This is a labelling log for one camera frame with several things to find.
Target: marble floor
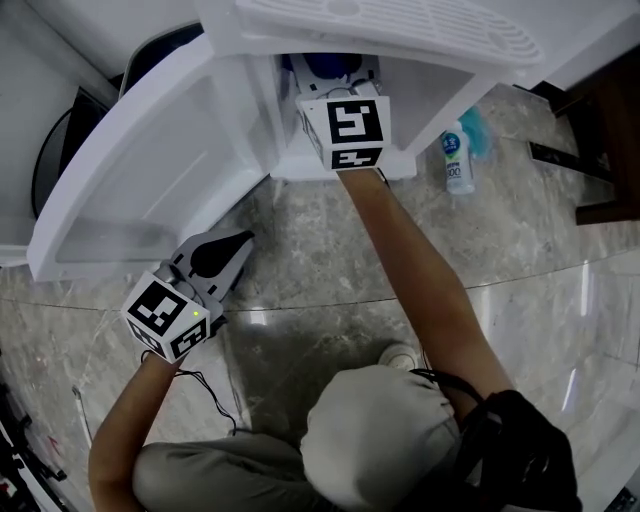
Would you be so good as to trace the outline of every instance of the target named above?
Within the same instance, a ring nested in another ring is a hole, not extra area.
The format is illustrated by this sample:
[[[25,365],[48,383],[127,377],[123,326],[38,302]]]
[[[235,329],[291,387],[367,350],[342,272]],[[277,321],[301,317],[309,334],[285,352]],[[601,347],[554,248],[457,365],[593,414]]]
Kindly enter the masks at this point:
[[[446,193],[437,144],[418,177],[392,188],[461,276],[518,389],[568,434],[582,474],[640,410],[640,223],[575,226],[577,205],[612,190],[529,159],[527,140],[576,152],[545,101],[498,86],[478,107],[493,148],[474,162],[475,194]],[[417,340],[339,183],[265,180],[222,224],[253,230],[257,250],[227,304],[229,324],[186,367],[242,423],[295,442],[337,371]],[[36,284],[26,268],[0,271],[2,376],[34,419],[34,442],[68,473],[62,492],[80,511],[92,510],[88,446],[71,387],[95,432],[139,364],[117,311],[135,281]],[[228,429],[204,389],[181,377],[151,439]]]

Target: black cable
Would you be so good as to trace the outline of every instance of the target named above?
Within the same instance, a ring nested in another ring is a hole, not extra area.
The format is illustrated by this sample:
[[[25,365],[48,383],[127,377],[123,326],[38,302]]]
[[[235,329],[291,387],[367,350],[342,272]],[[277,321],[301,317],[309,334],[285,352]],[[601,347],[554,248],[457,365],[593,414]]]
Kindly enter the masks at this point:
[[[153,352],[153,351],[152,350],[145,350],[142,353],[142,355],[140,356],[140,364],[142,364],[144,362],[144,359],[147,356],[147,354],[150,354],[151,352]],[[235,418],[233,416],[231,416],[231,414],[229,414],[229,412],[227,412],[227,410],[218,401],[218,397],[213,392],[213,389],[211,389],[211,386],[209,386],[209,383],[204,378],[204,375],[202,374],[202,372],[192,372],[192,371],[189,371],[189,370],[178,370],[176,372],[175,376],[176,377],[188,376],[188,377],[193,377],[194,379],[196,379],[200,383],[200,385],[209,392],[209,394],[211,395],[211,398],[213,398],[213,402],[216,404],[216,409],[218,409],[218,413],[220,413],[220,416],[223,416],[223,417],[228,418],[229,420],[231,420],[231,424],[233,425],[233,427],[231,429],[231,435],[232,436],[236,435],[236,432],[238,431],[238,425],[236,423]]]
[[[411,370],[411,373],[420,375],[421,377],[424,377],[431,382],[435,382],[440,386],[462,391],[463,393],[466,393],[471,398],[473,398],[477,404],[481,404],[484,402],[484,398],[480,396],[480,393],[478,393],[471,384],[469,384],[466,380],[461,379],[460,377],[456,377],[455,375],[439,372],[437,370],[425,370],[421,368],[417,370]]]
[[[384,184],[387,186],[387,188],[391,188],[391,185],[389,185],[389,180],[382,172],[382,169],[380,169],[380,167],[376,167],[376,171],[378,171],[378,173],[380,174],[380,177],[382,178],[382,181],[384,181]]]

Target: white bottle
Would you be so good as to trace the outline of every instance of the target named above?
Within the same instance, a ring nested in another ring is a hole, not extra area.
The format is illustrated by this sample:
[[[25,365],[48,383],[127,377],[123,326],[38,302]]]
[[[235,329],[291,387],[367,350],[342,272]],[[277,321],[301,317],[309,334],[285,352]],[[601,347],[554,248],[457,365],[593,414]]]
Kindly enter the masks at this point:
[[[476,190],[473,170],[469,160],[469,137],[462,130],[460,121],[442,134],[447,171],[447,190],[450,194],[471,194]]]

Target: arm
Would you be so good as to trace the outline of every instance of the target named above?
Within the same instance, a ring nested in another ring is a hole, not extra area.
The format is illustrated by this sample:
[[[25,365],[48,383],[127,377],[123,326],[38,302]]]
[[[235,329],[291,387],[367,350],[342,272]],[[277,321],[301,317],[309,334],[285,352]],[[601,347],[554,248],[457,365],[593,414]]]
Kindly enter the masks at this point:
[[[466,380],[484,398],[511,389],[458,276],[389,188],[371,169],[338,175],[433,369]],[[443,392],[458,422],[475,407],[464,393]]]
[[[133,466],[179,366],[149,354],[98,429],[89,455],[98,512],[143,512],[131,489]]]

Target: white plastic shelf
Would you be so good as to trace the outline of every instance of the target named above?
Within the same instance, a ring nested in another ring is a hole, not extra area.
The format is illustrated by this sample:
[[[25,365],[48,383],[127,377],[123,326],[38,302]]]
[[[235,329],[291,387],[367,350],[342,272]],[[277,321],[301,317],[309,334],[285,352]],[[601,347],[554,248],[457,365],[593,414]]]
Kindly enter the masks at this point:
[[[465,0],[236,0],[260,21],[507,66],[532,66],[541,47],[513,21]]]

